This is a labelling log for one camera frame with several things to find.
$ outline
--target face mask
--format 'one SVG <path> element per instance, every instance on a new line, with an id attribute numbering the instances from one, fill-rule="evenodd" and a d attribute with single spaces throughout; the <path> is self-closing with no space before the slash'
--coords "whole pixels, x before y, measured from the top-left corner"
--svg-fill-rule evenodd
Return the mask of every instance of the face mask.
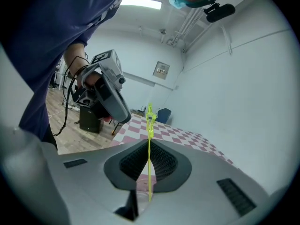
<path id="1" fill-rule="evenodd" d="M 177 9 L 181 9 L 186 5 L 185 0 L 169 0 L 169 3 Z"/>

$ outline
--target black cord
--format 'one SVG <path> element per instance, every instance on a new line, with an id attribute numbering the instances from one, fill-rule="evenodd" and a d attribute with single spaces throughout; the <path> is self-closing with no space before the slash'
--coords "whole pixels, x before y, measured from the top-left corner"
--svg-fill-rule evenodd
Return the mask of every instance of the black cord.
<path id="1" fill-rule="evenodd" d="M 86 60 L 85 58 L 82 58 L 82 57 L 79 57 L 79 56 L 76 56 L 76 57 L 72 60 L 70 66 L 69 66 L 69 67 L 66 69 L 66 71 L 65 71 L 63 85 L 64 85 L 64 83 L 65 83 L 66 73 L 67 73 L 67 71 L 70 69 L 70 67 L 72 66 L 73 62 L 75 61 L 75 59 L 76 59 L 77 57 Z M 68 88 L 68 90 L 67 90 L 67 98 L 66 98 L 66 96 L 65 96 L 65 94 L 64 94 L 64 92 L 63 92 L 64 97 L 66 98 L 65 121 L 64 121 L 64 124 L 62 125 L 62 127 L 60 128 L 60 131 L 59 131 L 58 133 L 56 133 L 56 134 L 53 134 L 53 136 L 55 136 L 55 137 L 58 136 L 59 134 L 61 134 L 62 130 L 63 130 L 63 129 L 66 127 L 66 125 L 67 125 L 67 119 L 68 119 L 68 102 L 69 102 L 69 98 L 70 98 L 70 93 L 71 93 L 72 86 L 73 86 L 73 84 L 74 84 L 74 82 L 75 82 L 75 80 L 76 80 L 75 77 L 76 77 L 77 75 L 79 75 L 79 74 L 80 74 L 87 66 L 88 66 L 88 65 L 85 65 L 85 66 L 83 66 L 82 68 L 78 69 L 78 71 L 77 71 L 77 72 L 75 73 L 75 75 L 73 76 L 73 78 L 72 78 L 72 80 L 71 80 L 71 83 L 70 83 L 70 85 L 69 85 L 69 88 Z"/>
<path id="2" fill-rule="evenodd" d="M 62 94 L 64 95 L 65 100 L 66 100 L 66 95 L 65 95 L 65 90 L 64 90 L 65 78 L 66 78 L 66 75 L 67 75 L 67 71 L 68 71 L 68 70 L 70 69 L 70 67 L 73 65 L 73 62 L 75 61 L 76 58 L 81 58 L 81 59 L 83 59 L 83 60 L 86 60 L 86 59 L 83 58 L 83 57 L 76 56 L 76 57 L 73 58 L 73 60 L 72 60 L 72 62 L 71 62 L 71 64 L 70 64 L 70 66 L 66 69 L 65 74 L 64 74 L 64 80 L 63 80 L 63 82 L 62 82 Z"/>

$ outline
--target ceiling pipe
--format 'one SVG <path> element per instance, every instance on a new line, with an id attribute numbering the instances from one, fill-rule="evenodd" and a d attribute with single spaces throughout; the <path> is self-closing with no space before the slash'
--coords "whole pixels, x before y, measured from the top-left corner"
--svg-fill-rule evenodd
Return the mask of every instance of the ceiling pipe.
<path id="1" fill-rule="evenodd" d="M 187 15 L 187 18 L 185 19 L 184 23 L 182 24 L 180 30 L 176 32 L 176 35 L 174 36 L 171 46 L 175 47 L 179 38 L 184 35 L 186 36 L 187 32 L 190 32 L 191 29 L 194 27 L 194 25 L 197 23 L 197 21 L 200 19 L 202 16 L 202 10 L 203 8 L 199 7 L 196 9 L 191 9 L 190 12 Z"/>

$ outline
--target man's arm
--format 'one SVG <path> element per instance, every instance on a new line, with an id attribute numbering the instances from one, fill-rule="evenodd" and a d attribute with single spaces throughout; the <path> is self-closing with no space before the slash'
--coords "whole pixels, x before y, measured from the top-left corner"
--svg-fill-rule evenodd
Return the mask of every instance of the man's arm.
<path id="1" fill-rule="evenodd" d="M 76 72 L 81 69 L 83 66 L 88 65 L 89 63 L 85 60 L 85 52 L 84 52 L 84 45 L 81 43 L 72 44 L 70 45 L 64 54 L 64 60 L 66 62 L 67 67 L 70 70 L 70 73 L 74 76 Z M 100 75 L 97 74 L 91 74 L 87 77 L 86 83 L 90 86 L 94 85 L 95 82 L 100 78 Z M 77 80 L 78 87 L 81 86 L 81 81 Z"/>

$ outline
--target pink checkered pattern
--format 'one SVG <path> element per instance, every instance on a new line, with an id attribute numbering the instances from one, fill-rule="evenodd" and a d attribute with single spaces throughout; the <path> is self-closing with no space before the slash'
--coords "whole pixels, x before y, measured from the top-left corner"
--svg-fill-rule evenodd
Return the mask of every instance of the pink checkered pattern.
<path id="1" fill-rule="evenodd" d="M 146 122 L 146 118 L 132 114 L 131 120 L 123 125 L 123 127 L 112 140 L 110 146 L 130 143 L 137 139 L 148 139 Z M 219 151 L 201 134 L 186 132 L 179 128 L 171 127 L 167 124 L 155 122 L 153 138 L 177 143 L 188 148 L 209 152 L 210 154 L 216 155 L 226 162 L 234 165 L 230 159 L 226 158 L 224 153 Z"/>

